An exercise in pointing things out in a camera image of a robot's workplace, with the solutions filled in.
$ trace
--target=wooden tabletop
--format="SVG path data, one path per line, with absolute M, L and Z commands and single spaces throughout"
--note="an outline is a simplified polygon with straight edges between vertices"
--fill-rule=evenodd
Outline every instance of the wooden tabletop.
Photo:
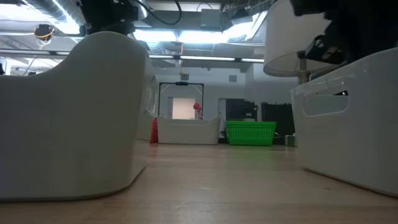
M 74 202 L 0 203 L 0 224 L 398 223 L 398 199 L 304 171 L 295 148 L 149 150 L 148 166 L 122 192 Z

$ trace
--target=pink object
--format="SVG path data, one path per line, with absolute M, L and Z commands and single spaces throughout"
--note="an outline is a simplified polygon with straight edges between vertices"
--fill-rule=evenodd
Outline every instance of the pink object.
M 195 104 L 193 105 L 193 109 L 195 109 L 196 112 L 198 113 L 198 118 L 199 118 L 199 119 L 203 119 L 203 116 L 202 116 L 202 114 L 201 114 L 201 106 L 200 106 L 200 104 L 199 104 L 199 103 L 195 103 Z

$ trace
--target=red object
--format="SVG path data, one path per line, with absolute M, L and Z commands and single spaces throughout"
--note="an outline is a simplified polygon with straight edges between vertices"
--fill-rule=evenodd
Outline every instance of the red object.
M 199 105 L 199 103 L 195 103 L 193 105 L 193 109 L 197 111 L 199 119 L 203 119 L 203 116 L 201 115 L 201 106 Z
M 157 119 L 152 121 L 152 131 L 150 132 L 150 143 L 158 142 L 157 139 Z

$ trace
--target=door frame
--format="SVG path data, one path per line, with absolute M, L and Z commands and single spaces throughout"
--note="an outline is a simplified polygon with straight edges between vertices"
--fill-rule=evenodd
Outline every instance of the door frame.
M 157 115 L 160 115 L 160 101 L 161 97 L 160 95 L 162 94 L 162 85 L 163 84 L 168 84 L 168 85 L 176 85 L 176 86 L 188 86 L 188 85 L 201 85 L 202 93 L 201 93 L 201 114 L 203 115 L 203 96 L 205 95 L 205 84 L 203 83 L 188 83 L 188 82 L 160 82 L 159 83 L 159 100 L 157 102 Z

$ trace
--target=green plastic basket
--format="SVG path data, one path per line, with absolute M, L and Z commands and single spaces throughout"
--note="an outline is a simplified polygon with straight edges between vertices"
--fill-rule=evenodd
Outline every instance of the green plastic basket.
M 226 132 L 231 145 L 271 146 L 275 128 L 276 122 L 226 122 Z

